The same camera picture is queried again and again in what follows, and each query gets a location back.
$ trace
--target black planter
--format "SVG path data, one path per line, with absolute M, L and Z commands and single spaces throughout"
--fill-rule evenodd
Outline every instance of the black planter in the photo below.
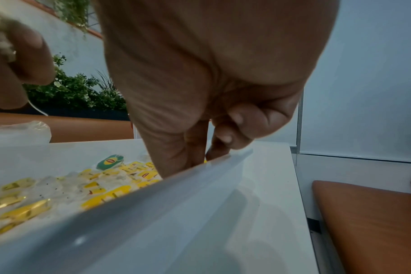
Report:
M 122 111 L 101 111 L 101 110 L 93 110 L 93 109 L 71 110 L 71 109 L 58 109 L 58 108 L 47 108 L 47 109 L 40 108 L 40 109 L 44 111 L 45 113 L 47 113 L 49 116 L 129 121 L 129 116 L 127 115 L 127 112 L 122 112 Z M 20 109 L 13 109 L 13 110 L 0 109 L 0 112 L 42 115 L 29 104 L 26 104 L 24 107 Z

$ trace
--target clear plastic bag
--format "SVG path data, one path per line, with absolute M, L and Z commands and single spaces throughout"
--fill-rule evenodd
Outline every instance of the clear plastic bag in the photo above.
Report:
M 41 121 L 0 125 L 0 147 L 48 144 L 51 138 L 51 129 Z

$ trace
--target orange frame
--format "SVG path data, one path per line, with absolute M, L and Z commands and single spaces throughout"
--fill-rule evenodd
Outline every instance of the orange frame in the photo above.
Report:
M 46 13 L 49 13 L 50 15 L 53 15 L 53 16 L 58 18 L 58 16 L 55 14 L 55 11 L 53 9 L 46 7 L 45 5 L 43 5 L 41 3 L 38 3 L 36 0 L 22 0 L 22 1 L 36 7 L 37 9 L 40 9 L 40 10 L 42 10 Z M 89 29 L 89 28 L 87 29 L 87 32 L 91 35 L 94 35 L 97 38 L 102 39 L 102 34 L 101 33 L 98 33 L 98 32 L 96 32 L 92 29 Z

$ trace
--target brown leather seat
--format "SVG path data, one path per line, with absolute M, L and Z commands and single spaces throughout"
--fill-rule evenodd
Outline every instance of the brown leather seat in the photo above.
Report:
M 51 128 L 51 143 L 133 139 L 128 121 L 0 113 L 0 125 L 42 121 Z
M 411 274 L 411 194 L 327 181 L 313 190 L 347 274 Z

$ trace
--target green foliage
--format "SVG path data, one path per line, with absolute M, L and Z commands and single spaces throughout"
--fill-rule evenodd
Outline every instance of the green foliage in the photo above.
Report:
M 84 32 L 88 27 L 88 6 L 89 0 L 55 0 L 54 2 L 57 16 L 65 22 L 74 24 Z
M 66 108 L 72 110 L 95 109 L 127 111 L 126 101 L 116 90 L 112 80 L 99 72 L 100 79 L 87 77 L 81 73 L 68 76 L 60 68 L 66 61 L 65 56 L 53 56 L 55 80 L 46 86 L 24 84 L 29 100 L 41 108 Z M 97 92 L 93 87 L 99 86 Z

